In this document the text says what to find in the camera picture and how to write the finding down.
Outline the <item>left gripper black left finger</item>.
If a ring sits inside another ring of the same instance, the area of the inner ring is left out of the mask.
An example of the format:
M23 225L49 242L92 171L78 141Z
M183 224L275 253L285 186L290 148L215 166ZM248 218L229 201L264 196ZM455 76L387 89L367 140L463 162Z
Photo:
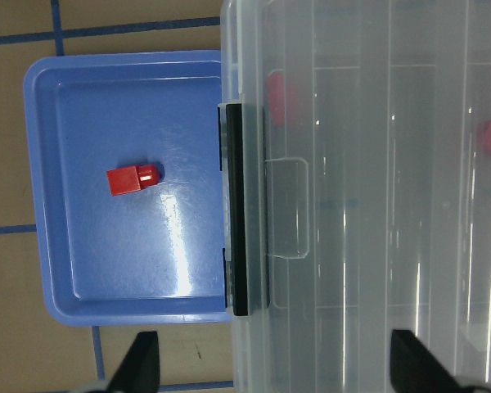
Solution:
M159 389L160 348L158 333L139 332L111 378L109 389Z

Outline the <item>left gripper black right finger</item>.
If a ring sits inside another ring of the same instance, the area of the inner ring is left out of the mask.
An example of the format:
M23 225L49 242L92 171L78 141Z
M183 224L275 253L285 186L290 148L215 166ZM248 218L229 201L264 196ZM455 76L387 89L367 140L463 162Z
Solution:
M390 382L395 391L460 391L455 378L410 330L390 339Z

